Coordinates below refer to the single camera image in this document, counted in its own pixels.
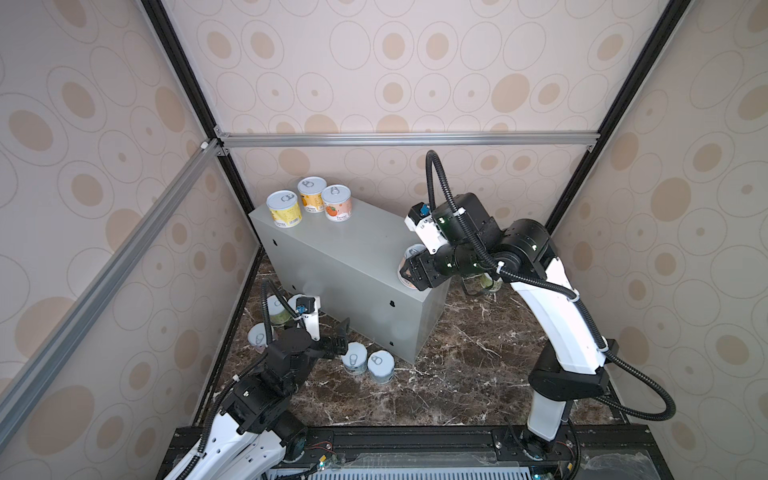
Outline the blue label can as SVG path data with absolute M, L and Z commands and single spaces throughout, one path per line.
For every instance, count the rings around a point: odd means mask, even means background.
M 344 369 L 353 376 L 363 375 L 367 371 L 367 359 L 367 349 L 359 342 L 349 343 L 347 352 L 341 357 Z
M 386 350 L 378 350 L 369 356 L 367 370 L 376 383 L 389 383 L 395 371 L 394 357 Z

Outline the pink label can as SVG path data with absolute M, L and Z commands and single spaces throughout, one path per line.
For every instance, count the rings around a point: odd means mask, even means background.
M 321 193 L 326 218 L 332 222 L 344 222 L 352 215 L 350 189 L 341 184 L 327 186 Z
M 404 286 L 413 290 L 417 289 L 417 287 L 412 283 L 413 272 L 412 272 L 412 266 L 411 266 L 411 259 L 426 250 L 427 248 L 423 244 L 417 243 L 409 246 L 404 251 L 403 258 L 401 259 L 400 264 L 397 268 L 398 279 Z

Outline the small yellow label can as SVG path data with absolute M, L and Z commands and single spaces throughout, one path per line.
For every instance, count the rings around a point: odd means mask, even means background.
M 310 176 L 300 180 L 297 189 L 307 213 L 322 213 L 325 210 L 322 192 L 327 182 L 322 177 Z

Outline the tall yellow label can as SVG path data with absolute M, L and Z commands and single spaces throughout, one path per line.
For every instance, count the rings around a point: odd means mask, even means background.
M 302 221 L 298 196 L 291 190 L 279 190 L 266 199 L 273 222 L 279 228 L 292 228 Z

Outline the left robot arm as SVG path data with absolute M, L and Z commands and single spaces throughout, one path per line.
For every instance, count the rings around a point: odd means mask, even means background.
M 350 320 L 322 337 L 319 306 L 318 297 L 303 296 L 292 308 L 271 280 L 261 283 L 265 350 L 224 387 L 199 440 L 167 479 L 264 479 L 281 462 L 303 455 L 308 428 L 289 411 L 291 399 L 318 360 L 348 351 Z

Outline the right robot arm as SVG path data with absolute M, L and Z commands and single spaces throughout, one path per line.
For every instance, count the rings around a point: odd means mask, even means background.
M 533 389 L 526 426 L 512 438 L 534 461 L 552 451 L 572 403 L 594 399 L 626 415 L 667 421 L 676 404 L 664 387 L 617 355 L 567 277 L 544 225 L 519 219 L 501 229 L 472 193 L 452 193 L 438 154 L 425 155 L 428 200 L 414 205 L 405 218 L 424 251 L 407 258 L 400 276 L 419 291 L 457 277 L 480 274 L 510 285 L 530 308 L 547 342 L 529 375 Z M 644 412 L 610 398 L 605 367 L 613 364 L 650 388 L 664 403 L 660 412 Z

